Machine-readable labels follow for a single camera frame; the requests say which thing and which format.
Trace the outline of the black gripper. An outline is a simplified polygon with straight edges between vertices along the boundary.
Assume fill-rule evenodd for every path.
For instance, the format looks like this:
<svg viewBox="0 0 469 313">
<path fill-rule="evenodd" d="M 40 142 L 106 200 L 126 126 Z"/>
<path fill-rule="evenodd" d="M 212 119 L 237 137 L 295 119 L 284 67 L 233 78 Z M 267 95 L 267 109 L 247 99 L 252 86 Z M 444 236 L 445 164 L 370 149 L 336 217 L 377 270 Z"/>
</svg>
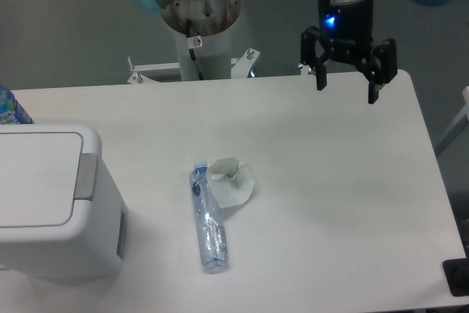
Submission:
<svg viewBox="0 0 469 313">
<path fill-rule="evenodd" d="M 372 43 L 374 0 L 357 0 L 333 4 L 332 0 L 318 0 L 320 29 L 310 26 L 300 36 L 300 63 L 316 73 L 317 90 L 327 86 L 325 63 L 353 65 L 368 83 L 368 103 L 374 104 L 380 90 L 397 75 L 396 41 L 388 38 Z M 318 56 L 316 44 L 324 53 Z"/>
</svg>

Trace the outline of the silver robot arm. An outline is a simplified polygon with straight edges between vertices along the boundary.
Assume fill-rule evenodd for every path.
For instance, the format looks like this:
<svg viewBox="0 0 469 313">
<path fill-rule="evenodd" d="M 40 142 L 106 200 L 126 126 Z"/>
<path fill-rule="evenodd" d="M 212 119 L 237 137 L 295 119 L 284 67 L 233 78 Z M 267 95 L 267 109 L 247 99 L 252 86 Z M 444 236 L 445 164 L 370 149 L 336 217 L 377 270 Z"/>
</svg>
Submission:
<svg viewBox="0 0 469 313">
<path fill-rule="evenodd" d="M 240 0 L 132 0 L 162 17 L 177 33 L 178 60 L 185 81 L 231 78 L 229 41 L 224 35 L 240 15 Z M 319 23 L 300 36 L 300 63 L 312 71 L 318 90 L 327 84 L 328 61 L 352 65 L 368 82 L 368 101 L 397 74 L 396 42 L 372 36 L 374 0 L 317 0 Z"/>
</svg>

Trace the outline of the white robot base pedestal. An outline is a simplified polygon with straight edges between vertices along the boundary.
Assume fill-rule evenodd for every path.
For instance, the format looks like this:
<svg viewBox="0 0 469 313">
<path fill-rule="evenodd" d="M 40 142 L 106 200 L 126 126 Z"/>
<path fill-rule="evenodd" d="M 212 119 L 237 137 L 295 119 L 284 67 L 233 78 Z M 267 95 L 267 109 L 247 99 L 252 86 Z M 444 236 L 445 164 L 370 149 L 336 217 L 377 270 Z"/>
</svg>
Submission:
<svg viewBox="0 0 469 313">
<path fill-rule="evenodd" d="M 256 77 L 254 65 L 260 52 L 249 47 L 240 56 L 231 56 L 229 30 L 204 37 L 188 37 L 179 32 L 173 35 L 177 61 L 135 65 L 128 57 L 129 84 Z"/>
</svg>

